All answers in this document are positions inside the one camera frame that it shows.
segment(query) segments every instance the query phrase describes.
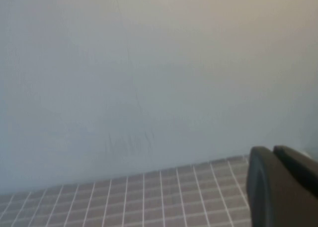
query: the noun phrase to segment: black plastic object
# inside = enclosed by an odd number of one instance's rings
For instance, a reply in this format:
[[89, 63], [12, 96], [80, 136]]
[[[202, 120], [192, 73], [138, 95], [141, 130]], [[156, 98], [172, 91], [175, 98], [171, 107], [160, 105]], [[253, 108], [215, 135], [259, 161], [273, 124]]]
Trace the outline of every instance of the black plastic object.
[[318, 163], [286, 146], [275, 146], [273, 152], [292, 176], [318, 198]]
[[253, 147], [247, 195], [253, 227], [318, 227], [318, 201], [269, 149]]

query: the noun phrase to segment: white grout line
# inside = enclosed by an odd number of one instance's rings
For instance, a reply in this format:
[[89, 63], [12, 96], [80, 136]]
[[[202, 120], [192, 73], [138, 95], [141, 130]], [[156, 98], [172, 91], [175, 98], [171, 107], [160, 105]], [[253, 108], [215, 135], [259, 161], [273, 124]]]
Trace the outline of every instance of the white grout line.
[[179, 181], [178, 168], [176, 168], [176, 174], [177, 174], [178, 185], [179, 185], [179, 192], [180, 192], [180, 198], [181, 198], [181, 206], [182, 206], [182, 212], [183, 212], [184, 223], [185, 223], [185, 227], [187, 227], [187, 226], [188, 226], [188, 223], [187, 223], [187, 219], [186, 219], [186, 217], [185, 217], [185, 211], [184, 211], [183, 197], [182, 197], [181, 186], [180, 186], [180, 181]]
[[60, 197], [60, 195], [61, 195], [61, 192], [62, 192], [62, 190], [63, 190], [63, 187], [64, 187], [64, 185], [62, 185], [61, 186], [61, 189], [60, 189], [60, 192], [59, 192], [59, 195], [58, 195], [58, 197], [56, 198], [56, 201], [55, 201], [55, 204], [54, 204], [54, 206], [53, 206], [53, 209], [52, 209], [52, 211], [51, 211], [51, 213], [50, 213], [50, 216], [49, 216], [49, 218], [48, 218], [48, 221], [46, 222], [46, 227], [48, 226], [48, 224], [49, 224], [49, 221], [50, 221], [50, 219], [51, 219], [51, 216], [52, 216], [52, 214], [53, 214], [53, 212], [54, 212], [54, 209], [55, 209], [55, 207], [56, 207], [56, 203], [58, 202], [58, 200], [59, 200], [59, 197]]
[[197, 173], [196, 173], [196, 171], [195, 171], [195, 167], [193, 167], [193, 172], [194, 172], [195, 180], [196, 180], [196, 182], [197, 182], [197, 186], [198, 186], [198, 190], [199, 190], [200, 199], [201, 199], [201, 202], [202, 202], [202, 206], [203, 206], [205, 218], [206, 218], [206, 220], [207, 220], [208, 226], [211, 227], [210, 221], [209, 221], [209, 218], [208, 218], [208, 214], [207, 214], [207, 210], [205, 209], [204, 201], [203, 201], [203, 198], [202, 198], [201, 188], [200, 188], [200, 185], [199, 185], [199, 181], [198, 181], [198, 178], [197, 178]]
[[105, 224], [105, 218], [106, 218], [106, 211], [107, 211], [107, 205], [108, 205], [108, 198], [109, 198], [110, 188], [111, 188], [111, 180], [110, 180], [109, 188], [108, 188], [108, 195], [107, 195], [107, 199], [106, 199], [106, 206], [105, 206], [105, 212], [104, 212], [104, 216], [103, 216], [102, 226], [104, 226], [104, 224]]
[[220, 189], [220, 186], [219, 186], [219, 183], [218, 183], [217, 177], [216, 177], [216, 176], [215, 176], [215, 174], [214, 174], [214, 170], [213, 170], [212, 164], [210, 164], [210, 167], [211, 167], [211, 170], [212, 170], [212, 174], [213, 174], [213, 177], [214, 177], [215, 183], [216, 183], [216, 184], [217, 184], [217, 186], [218, 186], [218, 189], [219, 189], [219, 192], [220, 192], [220, 195], [221, 195], [221, 199], [222, 199], [222, 201], [223, 201], [223, 205], [225, 206], [225, 209], [226, 209], [226, 211], [227, 211], [227, 214], [228, 214], [229, 220], [230, 220], [230, 222], [231, 222], [231, 226], [232, 226], [232, 227], [234, 227], [234, 225], [233, 225], [233, 221], [232, 221], [232, 218], [231, 218], [231, 216], [230, 216], [230, 212], [229, 212], [228, 207], [227, 207], [227, 205], [226, 205], [226, 203], [225, 203], [225, 200], [224, 200], [223, 194], [222, 194], [222, 192], [221, 192], [221, 189]]
[[31, 192], [29, 193], [29, 195], [26, 197], [25, 201], [23, 202], [23, 205], [21, 206], [21, 208], [20, 208], [20, 210], [19, 210], [18, 214], [16, 215], [16, 217], [15, 217], [14, 221], [12, 222], [11, 227], [14, 225], [14, 223], [15, 223], [15, 222], [16, 222], [16, 220], [18, 219], [18, 216], [19, 216], [19, 214], [21, 213], [21, 211], [22, 211], [23, 207], [25, 206], [25, 203], [26, 203], [26, 202], [27, 202], [27, 200], [29, 199], [29, 196], [30, 196], [30, 195], [31, 195]]
[[88, 207], [87, 207], [87, 210], [86, 210], [86, 213], [85, 213], [85, 217], [84, 217], [84, 221], [83, 221], [83, 227], [85, 225], [85, 222], [86, 222], [86, 219], [87, 219], [87, 213], [88, 213], [88, 210], [89, 210], [89, 206], [90, 206], [90, 201], [91, 201], [91, 198], [93, 196], [93, 192], [94, 192], [94, 189], [95, 189], [95, 183], [93, 184], [93, 189], [91, 190], [91, 195], [90, 195], [90, 198], [89, 198], [89, 201], [88, 201]]
[[43, 192], [43, 195], [42, 195], [42, 197], [41, 197], [41, 199], [40, 199], [40, 201], [39, 201], [38, 206], [37, 206], [36, 209], [35, 209], [35, 212], [34, 212], [32, 218], [31, 218], [31, 220], [30, 220], [30, 223], [29, 223], [28, 227], [30, 227], [30, 225], [31, 225], [31, 223], [32, 223], [32, 221], [33, 221], [33, 219], [34, 219], [34, 217], [35, 217], [35, 214], [37, 213], [37, 211], [38, 211], [38, 209], [39, 209], [39, 207], [40, 207], [40, 205], [41, 205], [41, 202], [42, 202], [42, 200], [43, 200], [43, 197], [44, 197], [45, 194], [46, 194], [46, 191], [47, 191], [47, 189], [45, 189], [45, 191]]
[[72, 202], [71, 202], [71, 206], [70, 206], [68, 215], [66, 216], [66, 220], [65, 220], [65, 222], [64, 222], [64, 227], [66, 226], [66, 223], [67, 223], [67, 221], [68, 221], [68, 219], [69, 219], [69, 216], [70, 216], [70, 213], [71, 213], [71, 209], [72, 209], [72, 206], [73, 206], [73, 203], [74, 203], [74, 200], [75, 200], [75, 196], [76, 196], [76, 194], [77, 194], [77, 192], [78, 192], [78, 190], [79, 190], [79, 186], [80, 186], [80, 185], [77, 185], [77, 187], [76, 187], [76, 190], [75, 190], [75, 193], [74, 193], [74, 197], [73, 197], [73, 199], [72, 199]]
[[143, 227], [144, 226], [145, 226], [145, 174], [143, 174]]
[[249, 164], [247, 158], [245, 157], [245, 155], [243, 155], [243, 158], [245, 159], [246, 163]]
[[162, 221], [163, 221], [163, 227], [165, 227], [161, 171], [160, 171], [160, 187], [161, 187]]
[[[204, 214], [202, 214], [202, 213], [191, 214], [191, 216], [193, 216], [193, 217], [202, 216], [202, 215], [204, 215]], [[175, 219], [179, 219], [180, 217], [182, 217], [182, 216], [167, 217], [166, 220], [175, 220]], [[94, 220], [100, 220], [100, 219], [101, 219], [101, 217], [94, 217], [94, 218], [90, 218], [89, 220], [94, 221]], [[155, 223], [155, 222], [159, 222], [159, 221], [162, 221], [162, 218], [154, 219], [154, 220], [148, 220], [148, 221], [145, 221], [145, 222], [148, 224], [148, 223]], [[76, 220], [76, 221], [72, 221], [70, 223], [75, 224], [77, 222], [82, 222], [82, 220]], [[233, 221], [234, 224], [249, 223], [249, 222], [250, 222], [250, 219], [243, 219], [243, 220]], [[128, 226], [137, 226], [137, 225], [139, 226], [141, 224], [142, 224], [142, 222], [134, 222], [134, 223], [125, 224], [125, 226], [127, 226], [127, 227]], [[228, 224], [230, 224], [230, 222], [220, 222], [220, 223], [211, 224], [211, 227], [220, 227], [220, 226], [224, 226], [224, 225], [228, 225]], [[53, 224], [53, 225], [50, 225], [50, 226], [53, 226], [53, 227], [54, 226], [60, 226], [60, 224]]]
[[13, 200], [14, 194], [11, 196], [10, 201], [8, 202], [8, 205], [6, 206], [6, 208], [4, 209], [4, 211], [2, 212], [2, 214], [0, 215], [0, 220], [2, 218], [2, 216], [5, 214], [5, 212], [7, 211], [9, 205], [11, 204], [12, 200]]
[[242, 189], [241, 189], [241, 187], [240, 187], [240, 185], [239, 185], [239, 182], [238, 182], [237, 178], [236, 178], [235, 175], [234, 175], [234, 172], [233, 172], [233, 170], [232, 170], [232, 168], [231, 168], [231, 164], [230, 164], [229, 161], [228, 161], [228, 165], [229, 165], [231, 174], [232, 174], [232, 176], [233, 176], [233, 178], [234, 178], [234, 181], [235, 181], [235, 183], [237, 184], [238, 189], [239, 189], [240, 193], [241, 193], [242, 196], [243, 196], [243, 199], [244, 199], [244, 201], [245, 201], [245, 204], [246, 204], [247, 207], [249, 208], [249, 204], [248, 204], [248, 202], [247, 202], [247, 200], [246, 200], [246, 198], [245, 198], [245, 194], [243, 193], [243, 191], [242, 191]]
[[124, 221], [125, 221], [125, 209], [126, 209], [127, 187], [128, 187], [128, 177], [127, 177], [127, 179], [126, 179], [126, 192], [125, 192], [125, 200], [124, 200], [124, 210], [123, 210], [123, 222], [122, 222], [122, 227], [124, 227]]

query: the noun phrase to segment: black object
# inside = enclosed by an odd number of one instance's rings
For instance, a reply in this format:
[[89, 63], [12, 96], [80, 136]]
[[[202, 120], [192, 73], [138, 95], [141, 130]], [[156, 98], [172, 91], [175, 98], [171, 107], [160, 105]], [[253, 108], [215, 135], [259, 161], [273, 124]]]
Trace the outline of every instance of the black object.
[[273, 152], [292, 176], [318, 198], [318, 163], [286, 146], [275, 146]]
[[[281, 148], [276, 148], [275, 154], [265, 147], [253, 147], [250, 152], [246, 188], [252, 226], [318, 227], [318, 199], [311, 190], [304, 188], [304, 178], [301, 178], [302, 183], [298, 182], [291, 173], [294, 168], [285, 166], [281, 157], [287, 158], [280, 154], [278, 158], [277, 150], [281, 154]], [[288, 156], [314, 172], [311, 164], [305, 165], [306, 160], [298, 155], [301, 154], [296, 152]]]

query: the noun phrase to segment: tiled floor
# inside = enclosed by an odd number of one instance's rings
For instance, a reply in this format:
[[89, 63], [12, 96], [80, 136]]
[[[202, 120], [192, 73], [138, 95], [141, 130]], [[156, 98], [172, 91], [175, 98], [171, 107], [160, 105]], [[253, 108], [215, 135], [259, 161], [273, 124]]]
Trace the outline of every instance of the tiled floor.
[[0, 196], [0, 227], [249, 227], [246, 156]]

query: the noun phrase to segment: white wall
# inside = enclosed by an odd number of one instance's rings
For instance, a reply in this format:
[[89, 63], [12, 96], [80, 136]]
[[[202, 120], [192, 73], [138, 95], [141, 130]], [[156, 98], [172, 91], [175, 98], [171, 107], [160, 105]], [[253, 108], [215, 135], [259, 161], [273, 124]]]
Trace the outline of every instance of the white wall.
[[0, 192], [318, 144], [317, 0], [0, 0]]

